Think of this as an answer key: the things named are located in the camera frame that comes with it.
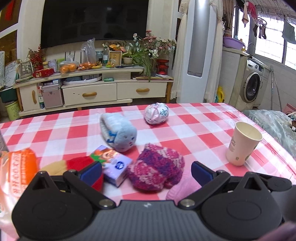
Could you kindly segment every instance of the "cabinet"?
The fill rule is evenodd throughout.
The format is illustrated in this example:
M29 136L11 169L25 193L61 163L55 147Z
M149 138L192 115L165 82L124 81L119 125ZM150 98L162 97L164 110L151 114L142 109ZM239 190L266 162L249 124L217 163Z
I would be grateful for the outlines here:
M20 87L20 97L24 112L40 109L37 84Z
M81 109L87 106L98 106L107 104L131 103L137 98L166 97L166 102L170 100L170 91L173 84L171 80L133 80L132 72L142 72L143 67L126 67L122 69L102 68L98 70L77 71L69 74L54 74L52 76L13 85L19 90L19 103L23 107L20 116L59 111L71 108ZM103 77L113 77L113 82L97 81L94 83L63 85L62 93L64 105L53 108L40 108L38 99L37 84L54 79L62 79L86 74L102 74Z
M65 105L116 101L116 84L87 85L63 89Z
M167 83L118 83L117 99L165 97Z

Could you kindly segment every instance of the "blue gripper pad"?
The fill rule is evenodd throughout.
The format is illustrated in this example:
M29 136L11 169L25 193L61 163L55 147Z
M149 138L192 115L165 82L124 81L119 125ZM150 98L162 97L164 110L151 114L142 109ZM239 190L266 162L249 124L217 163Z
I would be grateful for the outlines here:
M195 161L191 165L191 174L193 178L203 187L208 182L214 179L216 173L207 168L198 161Z
M90 166L87 170L83 169L80 180L84 181L89 186L92 186L102 175L102 165L100 162L96 162L95 165Z

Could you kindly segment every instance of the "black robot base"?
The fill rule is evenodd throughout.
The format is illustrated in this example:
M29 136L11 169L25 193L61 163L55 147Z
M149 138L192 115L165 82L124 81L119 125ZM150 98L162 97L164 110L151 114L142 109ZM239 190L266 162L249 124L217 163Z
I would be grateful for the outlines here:
M20 241L256 240L295 221L296 189L288 179L247 172L232 177L199 162L202 188L181 200L115 202L79 179L36 174L12 212Z

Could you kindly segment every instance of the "light blue plush toy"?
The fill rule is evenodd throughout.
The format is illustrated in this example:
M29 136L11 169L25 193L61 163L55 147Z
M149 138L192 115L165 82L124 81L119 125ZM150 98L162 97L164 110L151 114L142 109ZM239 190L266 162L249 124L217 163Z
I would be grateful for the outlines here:
M102 114L100 127L105 141L118 152L127 151L136 142L137 129L119 113Z

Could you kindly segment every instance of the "washing machine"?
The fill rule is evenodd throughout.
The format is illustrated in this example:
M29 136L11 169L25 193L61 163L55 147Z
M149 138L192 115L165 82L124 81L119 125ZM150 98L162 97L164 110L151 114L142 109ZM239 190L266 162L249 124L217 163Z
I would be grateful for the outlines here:
M243 52L223 51L219 86L225 103L239 111L251 110L260 90L263 66Z

